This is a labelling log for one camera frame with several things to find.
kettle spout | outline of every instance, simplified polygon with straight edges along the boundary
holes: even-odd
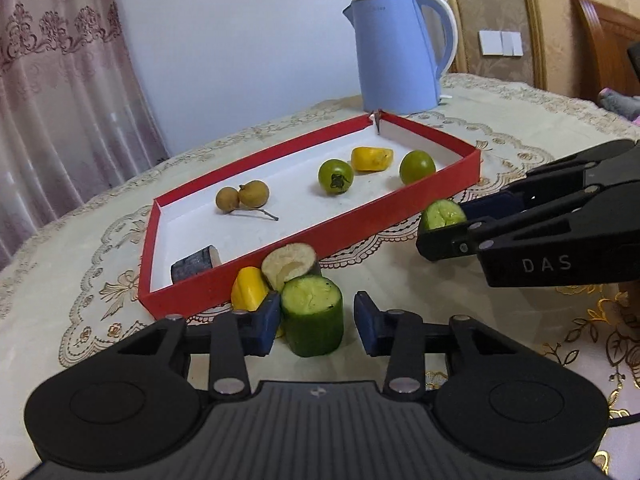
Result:
[[[353,9],[351,8],[351,6],[344,9],[342,13],[347,17],[347,20],[349,20],[351,26],[353,27]]]

gold door frame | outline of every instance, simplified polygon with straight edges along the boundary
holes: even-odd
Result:
[[[465,33],[463,19],[458,7],[458,0],[447,0],[453,14],[456,17],[458,26],[458,50],[451,67],[452,72],[469,72],[468,59],[466,56]],[[546,58],[545,42],[542,32],[542,20],[540,18],[540,5],[538,0],[525,0],[527,15],[529,18],[529,32],[531,38],[531,56],[533,58],[533,79],[537,88],[546,90]]]

black cable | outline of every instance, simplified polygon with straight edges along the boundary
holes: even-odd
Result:
[[[609,419],[610,428],[619,428],[620,426],[628,426],[640,422],[640,413],[634,413],[633,415],[619,416],[618,418]]]

wooden chair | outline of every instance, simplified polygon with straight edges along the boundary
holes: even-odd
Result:
[[[571,0],[588,44],[580,97],[595,101],[611,88],[628,96],[640,95],[640,82],[626,50],[640,41],[640,20],[593,0]]]

red cardboard tray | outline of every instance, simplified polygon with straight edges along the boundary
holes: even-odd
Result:
[[[386,171],[357,174],[348,192],[327,196],[317,181],[329,158],[350,160],[357,146],[390,147],[394,163]],[[409,186],[399,178],[402,158],[427,151],[437,172]],[[188,317],[229,300],[242,267],[260,267],[276,248],[310,244],[320,259],[454,196],[477,183],[480,152],[449,134],[391,114],[382,114],[380,133],[363,115],[316,130],[241,158],[154,200],[140,269],[139,298],[156,318]],[[225,186],[263,180],[271,195],[259,212],[223,214],[214,203]],[[222,264],[173,284],[173,263],[213,245]]]

